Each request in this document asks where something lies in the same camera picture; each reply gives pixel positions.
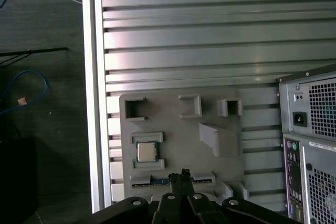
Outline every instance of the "ventilation grille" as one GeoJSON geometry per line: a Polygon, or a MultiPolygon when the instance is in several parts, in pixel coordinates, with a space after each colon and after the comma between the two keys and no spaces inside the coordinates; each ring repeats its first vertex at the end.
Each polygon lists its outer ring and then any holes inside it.
{"type": "Polygon", "coordinates": [[[311,127],[314,134],[336,136],[336,83],[320,84],[310,87],[311,127]]]}
{"type": "Polygon", "coordinates": [[[336,222],[336,178],[330,174],[314,169],[309,175],[309,194],[311,215],[317,223],[336,222]]]}

